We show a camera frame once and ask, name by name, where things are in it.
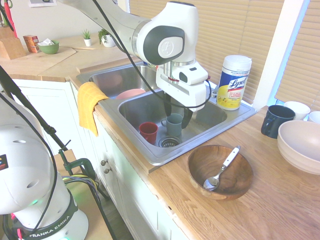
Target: small succulent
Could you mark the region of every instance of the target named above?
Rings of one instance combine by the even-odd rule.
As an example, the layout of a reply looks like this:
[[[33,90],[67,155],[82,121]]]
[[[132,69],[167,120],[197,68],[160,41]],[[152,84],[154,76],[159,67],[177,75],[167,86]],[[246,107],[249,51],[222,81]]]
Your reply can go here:
[[[99,43],[102,43],[102,38],[104,39],[105,42],[107,42],[107,35],[110,35],[110,33],[105,30],[104,28],[102,28],[99,32],[98,32],[98,37],[99,37]]]
[[[82,32],[82,36],[84,39],[90,39],[91,33],[86,29]]]

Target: wooden floor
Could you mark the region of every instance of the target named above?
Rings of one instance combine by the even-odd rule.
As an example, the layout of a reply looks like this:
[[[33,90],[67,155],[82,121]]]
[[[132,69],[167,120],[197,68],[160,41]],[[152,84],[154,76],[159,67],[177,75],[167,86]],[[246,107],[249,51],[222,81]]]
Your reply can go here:
[[[107,191],[105,191],[103,185],[100,185],[103,189],[104,193],[108,195]],[[116,206],[112,202],[111,199],[105,200],[104,197],[99,193],[99,197],[101,200],[101,205],[103,211],[106,215],[106,218],[110,222],[111,228],[115,234],[116,240],[134,240],[130,231],[128,230],[125,222],[123,221],[122,217],[120,216]]]

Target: window blinds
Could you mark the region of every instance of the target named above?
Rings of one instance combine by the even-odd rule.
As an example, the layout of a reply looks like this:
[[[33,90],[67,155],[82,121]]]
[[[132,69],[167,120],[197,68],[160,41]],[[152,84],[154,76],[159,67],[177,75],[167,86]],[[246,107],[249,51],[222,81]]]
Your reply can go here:
[[[153,18],[168,0],[130,0],[130,12]],[[228,55],[252,58],[243,100],[252,104],[284,0],[185,0],[199,12],[198,62],[219,83]]]
[[[320,111],[320,0],[310,0],[275,98]]]

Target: white lid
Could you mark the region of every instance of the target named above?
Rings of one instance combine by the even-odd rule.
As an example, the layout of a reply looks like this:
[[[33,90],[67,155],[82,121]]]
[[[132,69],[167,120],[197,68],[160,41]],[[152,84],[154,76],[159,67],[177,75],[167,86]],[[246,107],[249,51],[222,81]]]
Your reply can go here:
[[[251,68],[252,59],[242,55],[229,55],[224,58],[223,67],[232,71],[248,71]]]

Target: picture frame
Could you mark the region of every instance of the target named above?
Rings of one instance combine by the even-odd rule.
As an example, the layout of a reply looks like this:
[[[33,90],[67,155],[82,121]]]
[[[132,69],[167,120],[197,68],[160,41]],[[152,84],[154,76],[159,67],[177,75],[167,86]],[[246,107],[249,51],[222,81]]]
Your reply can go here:
[[[57,5],[57,0],[29,0],[29,7],[52,7]]]

